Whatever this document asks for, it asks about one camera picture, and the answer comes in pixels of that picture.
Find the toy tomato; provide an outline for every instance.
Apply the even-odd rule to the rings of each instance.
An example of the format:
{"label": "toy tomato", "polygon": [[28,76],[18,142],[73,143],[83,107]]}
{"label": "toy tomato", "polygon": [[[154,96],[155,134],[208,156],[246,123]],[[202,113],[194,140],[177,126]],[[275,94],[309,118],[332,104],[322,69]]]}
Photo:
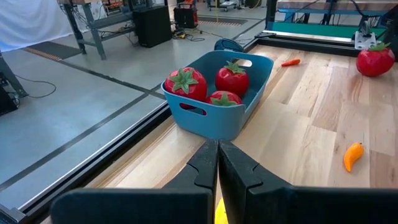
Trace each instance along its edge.
{"label": "toy tomato", "polygon": [[242,100],[235,93],[215,91],[206,99],[206,103],[217,106],[233,106],[242,104]]}
{"label": "toy tomato", "polygon": [[166,78],[165,90],[179,96],[204,101],[207,84],[203,75],[194,68],[180,68]]}
{"label": "toy tomato", "polygon": [[249,77],[237,63],[227,62],[228,65],[218,70],[216,76],[217,90],[230,91],[243,97],[249,88]]}
{"label": "toy tomato", "polygon": [[368,77],[376,77],[388,72],[394,65],[395,56],[387,48],[389,44],[380,43],[368,50],[362,50],[356,61],[358,71]]}

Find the white curtain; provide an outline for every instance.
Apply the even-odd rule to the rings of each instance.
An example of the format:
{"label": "white curtain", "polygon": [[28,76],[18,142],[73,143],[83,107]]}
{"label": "white curtain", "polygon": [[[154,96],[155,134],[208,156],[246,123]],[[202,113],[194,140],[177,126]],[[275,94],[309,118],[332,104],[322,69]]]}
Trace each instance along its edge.
{"label": "white curtain", "polygon": [[[102,2],[92,5],[95,19],[106,16],[101,5]],[[71,33],[67,16],[59,8],[57,0],[0,0],[2,52],[50,41]]]}

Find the red object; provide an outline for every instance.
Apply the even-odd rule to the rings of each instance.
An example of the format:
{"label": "red object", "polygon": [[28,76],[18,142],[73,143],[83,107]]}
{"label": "red object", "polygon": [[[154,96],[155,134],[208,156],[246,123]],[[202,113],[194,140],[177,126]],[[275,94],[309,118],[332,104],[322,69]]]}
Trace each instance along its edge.
{"label": "red object", "polygon": [[293,59],[287,62],[282,63],[282,67],[291,66],[291,65],[298,65],[300,63],[300,59]]}
{"label": "red object", "polygon": [[395,56],[387,48],[389,44],[380,43],[368,50],[362,50],[356,60],[356,68],[367,77],[376,77],[388,72],[394,65]]}
{"label": "red object", "polygon": [[235,93],[215,91],[206,99],[206,103],[217,106],[233,106],[242,104],[242,100]]}
{"label": "red object", "polygon": [[218,70],[216,76],[217,90],[230,91],[243,97],[249,88],[249,77],[237,63],[227,62],[228,65]]}
{"label": "red object", "polygon": [[194,100],[205,101],[207,84],[203,75],[194,68],[180,68],[166,78],[164,88],[169,93],[188,97]]}

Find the metal table leg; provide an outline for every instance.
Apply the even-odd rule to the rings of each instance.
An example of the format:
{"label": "metal table leg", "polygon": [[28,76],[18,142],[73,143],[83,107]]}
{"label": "metal table leg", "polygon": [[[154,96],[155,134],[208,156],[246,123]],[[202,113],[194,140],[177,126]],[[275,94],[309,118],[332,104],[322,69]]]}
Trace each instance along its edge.
{"label": "metal table leg", "polygon": [[19,95],[19,97],[24,97],[28,95],[24,90],[24,87],[22,87],[21,83],[18,81],[17,77],[12,72],[11,68],[8,67],[8,64],[2,57],[1,52],[0,52],[0,72],[3,73],[4,77],[6,77],[12,88]]}
{"label": "metal table leg", "polygon": [[67,13],[67,17],[68,17],[70,26],[72,27],[73,34],[75,35],[75,38],[76,38],[77,44],[79,46],[79,49],[81,50],[81,52],[83,54],[87,54],[85,45],[79,43],[79,40],[84,40],[84,38],[83,38],[83,34],[81,34],[81,32],[79,30],[79,27],[77,26],[76,19],[73,16],[73,13],[72,13],[73,12],[73,6],[70,5],[70,4],[64,4],[63,6],[64,6],[65,11]]}
{"label": "metal table leg", "polygon": [[[91,9],[90,9],[90,4],[84,4],[83,10],[85,12],[87,22],[90,25],[92,22],[94,22],[93,13],[91,13]],[[104,46],[102,45],[102,41],[101,41],[100,35],[98,34],[98,30],[90,27],[90,31],[93,36],[93,40],[96,45],[97,51],[98,51],[99,55],[101,56],[101,59],[106,60]]]}

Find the toy carrot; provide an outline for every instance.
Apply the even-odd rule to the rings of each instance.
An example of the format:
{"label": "toy carrot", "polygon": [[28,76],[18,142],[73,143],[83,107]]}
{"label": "toy carrot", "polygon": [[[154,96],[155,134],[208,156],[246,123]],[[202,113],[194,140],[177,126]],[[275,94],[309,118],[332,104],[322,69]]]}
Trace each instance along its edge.
{"label": "toy carrot", "polygon": [[287,62],[282,63],[282,66],[291,66],[291,65],[298,65],[300,63],[300,59],[293,59]]}
{"label": "toy carrot", "polygon": [[351,172],[351,169],[355,163],[365,152],[361,143],[354,143],[350,146],[346,153],[344,154],[344,166],[348,172]]}

